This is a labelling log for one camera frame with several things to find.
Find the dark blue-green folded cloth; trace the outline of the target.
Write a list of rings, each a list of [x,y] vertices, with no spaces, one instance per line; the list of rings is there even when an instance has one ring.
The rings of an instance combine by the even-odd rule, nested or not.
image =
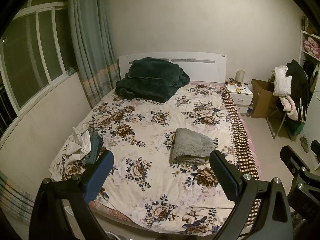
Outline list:
[[[80,166],[85,167],[94,164],[103,146],[103,139],[97,132],[89,132],[91,140],[91,150],[80,160]]]

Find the white garment on chair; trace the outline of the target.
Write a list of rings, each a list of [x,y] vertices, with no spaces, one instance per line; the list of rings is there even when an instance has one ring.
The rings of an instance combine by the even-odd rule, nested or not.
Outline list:
[[[287,71],[287,65],[274,68],[274,96],[284,97],[291,95],[292,76],[287,76]]]

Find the black garment on chair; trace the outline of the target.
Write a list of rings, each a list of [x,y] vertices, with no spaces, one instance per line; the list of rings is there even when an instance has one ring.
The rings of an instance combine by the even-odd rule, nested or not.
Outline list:
[[[291,99],[295,103],[298,121],[304,122],[309,99],[308,77],[302,66],[295,59],[287,63],[286,66],[286,77],[291,77]]]

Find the white nightstand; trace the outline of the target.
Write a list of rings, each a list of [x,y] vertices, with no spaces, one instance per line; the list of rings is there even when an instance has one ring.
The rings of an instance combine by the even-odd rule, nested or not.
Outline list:
[[[253,93],[247,87],[225,84],[240,114],[245,115],[251,105]]]

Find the pink blanket in shelf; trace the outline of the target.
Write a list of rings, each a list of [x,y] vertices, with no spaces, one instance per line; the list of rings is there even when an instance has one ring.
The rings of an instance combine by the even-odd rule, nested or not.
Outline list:
[[[304,50],[317,59],[320,59],[319,44],[311,36],[303,42]]]

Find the window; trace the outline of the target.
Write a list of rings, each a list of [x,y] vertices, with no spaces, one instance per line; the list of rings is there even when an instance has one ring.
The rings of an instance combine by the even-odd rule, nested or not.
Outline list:
[[[29,1],[1,37],[1,141],[76,70],[67,2]]]

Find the dark green folded blanket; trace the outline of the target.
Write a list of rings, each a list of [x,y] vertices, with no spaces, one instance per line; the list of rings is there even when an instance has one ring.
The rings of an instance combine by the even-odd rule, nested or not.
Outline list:
[[[142,98],[164,103],[189,82],[189,75],[178,64],[145,57],[133,61],[125,77],[116,82],[115,92],[129,100]]]

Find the grey-blue striped curtain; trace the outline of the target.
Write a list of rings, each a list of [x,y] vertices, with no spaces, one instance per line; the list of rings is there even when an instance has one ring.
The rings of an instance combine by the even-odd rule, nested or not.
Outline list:
[[[82,86],[94,107],[120,80],[107,0],[68,0],[68,15]]]

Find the white headboard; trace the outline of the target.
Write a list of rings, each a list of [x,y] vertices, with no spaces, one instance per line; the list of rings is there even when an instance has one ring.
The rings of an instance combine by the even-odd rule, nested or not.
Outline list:
[[[119,57],[120,77],[123,79],[134,60],[145,57],[167,60],[178,64],[190,77],[190,81],[224,83],[226,78],[226,56],[198,52],[154,52],[131,54]]]

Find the folding chair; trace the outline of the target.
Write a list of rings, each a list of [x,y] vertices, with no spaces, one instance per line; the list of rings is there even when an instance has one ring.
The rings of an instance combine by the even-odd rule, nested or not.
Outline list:
[[[285,132],[287,133],[287,137],[291,141],[294,140],[294,137],[289,133],[288,128],[285,126],[286,116],[287,116],[287,113],[279,110],[278,108],[276,108],[267,116],[266,122],[271,132],[271,137],[273,139],[276,139],[277,137],[279,137],[281,131],[285,129]]]

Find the grey fluffy pants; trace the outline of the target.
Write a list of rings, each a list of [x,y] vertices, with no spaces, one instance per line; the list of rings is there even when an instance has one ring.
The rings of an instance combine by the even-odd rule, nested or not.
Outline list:
[[[204,165],[217,143],[210,137],[187,128],[178,128],[171,150],[173,163]]]

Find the white crumpled cloth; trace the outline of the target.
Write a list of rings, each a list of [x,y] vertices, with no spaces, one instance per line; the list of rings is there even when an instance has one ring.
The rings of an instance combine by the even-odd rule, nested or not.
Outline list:
[[[90,132],[84,131],[84,133],[81,134],[75,127],[73,127],[71,142],[67,146],[67,150],[65,152],[65,166],[67,166],[69,163],[81,160],[83,157],[88,155],[90,151]]]

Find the cardboard box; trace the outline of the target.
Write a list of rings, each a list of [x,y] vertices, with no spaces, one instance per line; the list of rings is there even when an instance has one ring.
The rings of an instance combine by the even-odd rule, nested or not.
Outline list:
[[[277,96],[273,95],[274,84],[252,79],[253,111],[251,117],[266,119],[276,110]]]

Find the white shelf cabinet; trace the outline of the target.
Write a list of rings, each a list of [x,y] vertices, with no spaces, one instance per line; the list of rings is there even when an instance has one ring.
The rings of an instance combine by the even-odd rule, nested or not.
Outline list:
[[[305,70],[309,81],[309,106],[303,133],[308,144],[313,140],[319,141],[319,59],[304,50],[303,42],[311,36],[319,44],[319,36],[303,30],[300,32],[299,63]]]

